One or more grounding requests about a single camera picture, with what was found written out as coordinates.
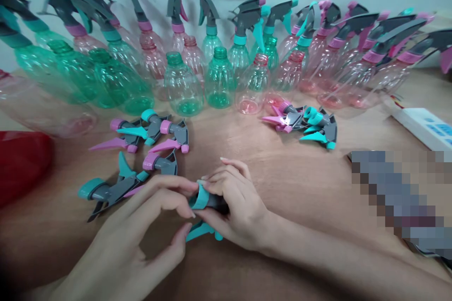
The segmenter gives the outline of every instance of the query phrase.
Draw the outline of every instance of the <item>power strip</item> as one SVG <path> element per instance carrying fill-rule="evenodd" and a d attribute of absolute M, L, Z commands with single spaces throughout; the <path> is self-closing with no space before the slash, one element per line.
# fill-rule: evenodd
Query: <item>power strip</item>
<path fill-rule="evenodd" d="M 452 151 L 452 127 L 425 108 L 404 108 L 392 116 L 432 151 Z"/>

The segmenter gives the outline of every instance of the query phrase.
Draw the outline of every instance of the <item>finger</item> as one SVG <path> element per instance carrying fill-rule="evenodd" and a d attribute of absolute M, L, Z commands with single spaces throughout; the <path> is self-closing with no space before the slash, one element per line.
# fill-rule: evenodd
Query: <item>finger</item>
<path fill-rule="evenodd" d="M 245 178 L 247 178 L 248 180 L 251 181 L 251 173 L 246 164 L 244 164 L 243 162 L 241 162 L 239 160 L 231 160 L 231 159 L 226 159 L 226 158 L 220 158 L 220 160 L 225 165 L 232 165 L 235 168 L 237 168 L 238 171 L 240 172 L 240 174 L 242 174 Z"/>
<path fill-rule="evenodd" d="M 146 297 L 185 256 L 185 239 L 192 227 L 191 223 L 184 224 L 174 235 L 171 244 L 144 268 L 142 281 L 143 298 Z"/>
<path fill-rule="evenodd" d="M 224 174 L 226 178 L 216 182 L 206 181 L 203 183 L 203 187 L 211 194 L 223 196 L 229 209 L 233 212 L 238 212 L 245 203 L 245 198 L 233 181 L 237 179 L 230 179 L 227 177 L 228 175 L 230 174 Z"/>
<path fill-rule="evenodd" d="M 221 215 L 215 209 L 210 207 L 195 210 L 194 213 L 222 236 L 224 236 L 228 240 L 231 240 L 231 227 L 229 226 L 229 223 L 224 215 Z"/>
<path fill-rule="evenodd" d="M 168 189 L 160 189 L 141 205 L 129 218 L 127 228 L 137 241 L 141 241 L 149 225 L 162 210 L 176 210 L 183 218 L 194 218 L 186 197 Z"/>
<path fill-rule="evenodd" d="M 226 165 L 226 166 L 221 166 L 221 167 L 215 169 L 209 175 L 204 175 L 203 177 L 201 177 L 201 180 L 208 180 L 209 178 L 211 178 L 215 174 L 218 174 L 218 173 L 221 173 L 221 172 L 229 172 L 233 176 L 235 176 L 237 179 L 242 179 L 243 178 L 243 175 L 240 174 L 240 172 L 239 172 L 239 170 L 237 168 L 235 168 L 232 165 Z"/>
<path fill-rule="evenodd" d="M 155 175 L 148 183 L 134 196 L 132 196 L 121 208 L 111 217 L 116 221 L 125 220 L 143 205 L 159 189 L 169 189 L 184 192 L 184 195 L 191 196 L 198 191 L 199 185 L 182 176 Z"/>

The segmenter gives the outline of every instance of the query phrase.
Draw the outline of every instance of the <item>table surface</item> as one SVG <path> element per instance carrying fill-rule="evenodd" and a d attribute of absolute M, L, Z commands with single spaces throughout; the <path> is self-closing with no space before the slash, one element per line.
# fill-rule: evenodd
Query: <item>table surface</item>
<path fill-rule="evenodd" d="M 405 107 L 425 107 L 452 123 L 451 90 L 452 84 L 438 70 L 415 69 L 399 93 Z M 318 106 L 301 93 L 294 103 Z M 393 108 L 392 104 L 380 105 L 359 115 L 338 111 L 338 144 L 328 152 L 315 142 L 300 143 L 298 133 L 275 132 L 258 116 L 206 106 L 200 115 L 187 120 L 190 152 L 177 153 L 179 175 L 196 180 L 218 167 L 220 156 L 242 160 L 269 210 L 450 280 L 435 260 L 413 254 L 393 235 L 393 229 L 385 228 L 376 208 L 369 207 L 368 198 L 351 184 L 346 155 L 352 150 L 427 150 L 390 117 Z M 157 103 L 155 110 L 169 112 L 169 107 Z M 82 138 L 56 140 L 52 174 L 29 195 L 0 211 L 0 247 L 21 287 L 42 285 L 68 274 L 116 209 L 86 223 L 94 202 L 81 200 L 77 191 L 92 178 L 108 179 L 118 173 L 118 150 L 88 151 L 115 137 L 108 124 L 117 113 L 103 111 L 96 129 Z M 23 129 L 6 117 L 0 121 L 3 130 Z M 126 154 L 134 169 L 141 169 L 147 149 Z M 160 216 L 143 240 L 146 255 L 153 257 L 164 248 L 182 222 L 173 212 Z M 303 295 L 306 300 L 336 300 L 339 293 L 301 269 L 204 236 L 187 244 L 184 261 L 149 299 L 298 300 Z"/>

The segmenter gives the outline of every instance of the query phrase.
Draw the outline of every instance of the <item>red object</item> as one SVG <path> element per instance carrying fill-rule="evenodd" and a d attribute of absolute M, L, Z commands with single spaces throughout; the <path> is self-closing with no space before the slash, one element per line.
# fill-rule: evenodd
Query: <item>red object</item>
<path fill-rule="evenodd" d="M 0 132 L 0 207 L 39 183 L 53 159 L 53 141 L 40 132 Z"/>

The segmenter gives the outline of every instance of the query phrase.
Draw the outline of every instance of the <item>hand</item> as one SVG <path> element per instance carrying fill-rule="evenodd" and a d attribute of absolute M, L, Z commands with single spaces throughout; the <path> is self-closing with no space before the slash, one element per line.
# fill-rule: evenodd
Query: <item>hand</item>
<path fill-rule="evenodd" d="M 192 224 L 185 223 L 171 244 L 151 261 L 145 259 L 139 244 L 163 209 L 176 209 L 183 218 L 194 218 L 186 196 L 197 190 L 197 183 L 180 176 L 154 176 L 108 218 L 51 300 L 144 299 L 184 258 L 185 238 Z"/>
<path fill-rule="evenodd" d="M 230 214 L 224 216 L 212 208 L 195 210 L 195 214 L 235 244 L 260 250 L 265 246 L 273 214 L 256 192 L 248 166 L 238 160 L 221 158 L 221 161 L 225 166 L 202 179 L 209 193 L 223 196 Z"/>

